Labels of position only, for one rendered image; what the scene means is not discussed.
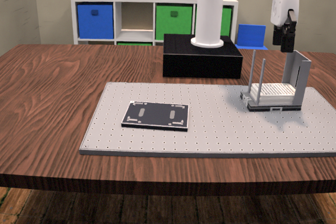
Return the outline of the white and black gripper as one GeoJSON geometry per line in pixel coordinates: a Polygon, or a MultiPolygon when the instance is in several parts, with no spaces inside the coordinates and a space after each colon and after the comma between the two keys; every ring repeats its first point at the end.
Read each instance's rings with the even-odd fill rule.
{"type": "Polygon", "coordinates": [[[282,53],[294,52],[299,0],[273,0],[271,23],[274,24],[273,45],[281,45],[282,53]],[[287,30],[286,30],[287,28],[287,30]]]}

